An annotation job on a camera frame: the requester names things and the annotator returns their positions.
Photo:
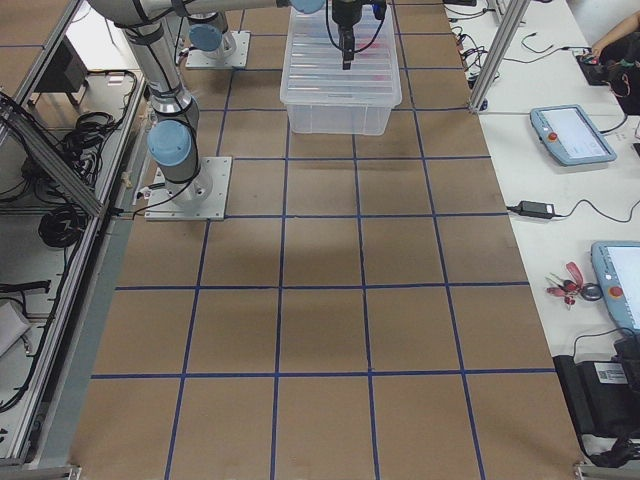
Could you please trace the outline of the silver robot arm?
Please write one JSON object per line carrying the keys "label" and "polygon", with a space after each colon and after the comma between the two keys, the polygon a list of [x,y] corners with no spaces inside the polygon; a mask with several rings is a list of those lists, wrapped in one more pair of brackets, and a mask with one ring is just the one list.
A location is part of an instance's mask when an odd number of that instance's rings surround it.
{"label": "silver robot arm", "polygon": [[236,50],[236,42],[224,12],[212,11],[187,17],[191,46],[205,55],[222,59]]}
{"label": "silver robot arm", "polygon": [[164,175],[169,200],[189,210],[210,197],[213,178],[197,148],[199,107],[185,87],[175,54],[161,20],[169,14],[187,18],[197,14],[267,7],[292,7],[304,14],[325,11],[338,38],[331,43],[349,69],[358,49],[354,27],[362,18],[364,1],[92,1],[91,7],[123,30],[149,84],[158,123],[147,136],[148,150]]}

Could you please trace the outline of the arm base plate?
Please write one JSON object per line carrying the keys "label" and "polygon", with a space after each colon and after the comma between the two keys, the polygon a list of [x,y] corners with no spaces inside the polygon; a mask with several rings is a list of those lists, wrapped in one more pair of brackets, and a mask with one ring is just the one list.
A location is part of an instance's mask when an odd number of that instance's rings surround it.
{"label": "arm base plate", "polygon": [[149,194],[151,207],[143,211],[144,218],[148,221],[222,221],[226,213],[231,171],[231,157],[201,157],[198,176],[178,194],[182,186],[167,183],[157,167],[154,180],[163,186]]}
{"label": "arm base plate", "polygon": [[213,28],[190,29],[191,46],[186,68],[191,70],[244,69],[248,60],[251,33]]}

